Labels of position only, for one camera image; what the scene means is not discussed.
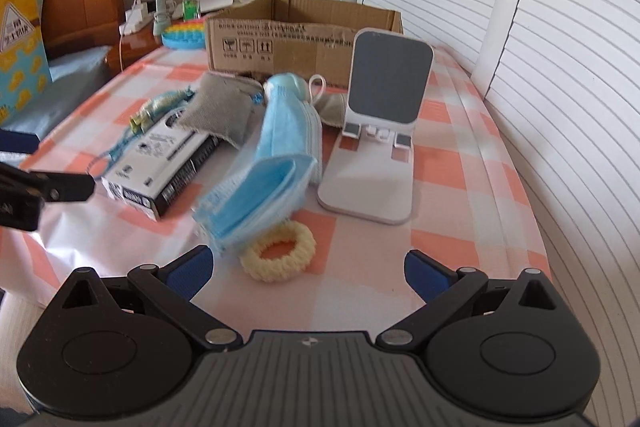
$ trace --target yellow and blue pillow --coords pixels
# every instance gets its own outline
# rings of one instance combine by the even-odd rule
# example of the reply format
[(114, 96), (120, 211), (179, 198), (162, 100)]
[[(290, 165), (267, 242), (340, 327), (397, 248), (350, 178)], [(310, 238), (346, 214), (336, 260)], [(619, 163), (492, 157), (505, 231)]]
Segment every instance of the yellow and blue pillow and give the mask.
[(38, 0), (0, 0), (0, 124), (51, 83)]

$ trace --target cream scrunchie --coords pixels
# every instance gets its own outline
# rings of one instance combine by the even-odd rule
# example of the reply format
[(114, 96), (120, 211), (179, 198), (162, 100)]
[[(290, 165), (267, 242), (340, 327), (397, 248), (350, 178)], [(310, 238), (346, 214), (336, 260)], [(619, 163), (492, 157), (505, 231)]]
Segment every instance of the cream scrunchie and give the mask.
[[(286, 255), (263, 259), (262, 252), (276, 243), (295, 241)], [(256, 239), (240, 256), (242, 268), (258, 281), (286, 281), (305, 269), (316, 253), (316, 240), (311, 230), (297, 221), (284, 221)]]

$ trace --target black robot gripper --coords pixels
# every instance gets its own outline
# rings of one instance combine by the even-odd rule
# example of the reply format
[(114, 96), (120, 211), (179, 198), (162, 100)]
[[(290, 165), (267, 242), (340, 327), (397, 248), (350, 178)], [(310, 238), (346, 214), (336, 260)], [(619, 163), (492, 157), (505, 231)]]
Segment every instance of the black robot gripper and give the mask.
[(76, 269), (18, 356), (28, 425), (588, 426), (596, 350), (539, 269), (452, 271), (412, 250), (425, 301), (383, 331), (239, 333), (192, 305), (212, 256)]

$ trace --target white box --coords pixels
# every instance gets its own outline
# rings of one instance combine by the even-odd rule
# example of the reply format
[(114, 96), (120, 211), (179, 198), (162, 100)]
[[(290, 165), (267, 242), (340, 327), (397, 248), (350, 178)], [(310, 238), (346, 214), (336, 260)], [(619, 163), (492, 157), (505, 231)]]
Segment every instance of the white box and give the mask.
[(175, 126), (183, 107), (133, 142), (102, 177), (109, 197), (158, 220), (193, 180), (220, 140)]

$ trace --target checkered tablecloth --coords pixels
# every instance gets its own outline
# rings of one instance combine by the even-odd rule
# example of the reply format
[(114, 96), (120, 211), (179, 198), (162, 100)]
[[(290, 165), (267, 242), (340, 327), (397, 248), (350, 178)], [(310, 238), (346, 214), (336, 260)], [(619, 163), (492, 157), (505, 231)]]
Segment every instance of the checkered tablecloth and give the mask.
[[(143, 102), (196, 87), (206, 68), (203, 50), (156, 50), (81, 105), (22, 167), (84, 172), (118, 140)], [(325, 163), (337, 136), (335, 129), (324, 130)], [(442, 50), (436, 50), (414, 145), (414, 207), (407, 223), (390, 227), (334, 214), (309, 188), (305, 206), (293, 216), (318, 243), (305, 273), (286, 283), (259, 283), (235, 257), (224, 257), (193, 301), (245, 336), (257, 328), (376, 335), (422, 304), (402, 273), (411, 248), (494, 278), (517, 277), (528, 266), (549, 273), (527, 195), (497, 127), (467, 74)], [(168, 263), (197, 244), (191, 205), (226, 175), (236, 154), (226, 144), (216, 150), (159, 223), (108, 199), (99, 187), (88, 203), (47, 205), (36, 233), (1, 230), (0, 287), (45, 305), (76, 267), (93, 266), (110, 277), (142, 263)]]

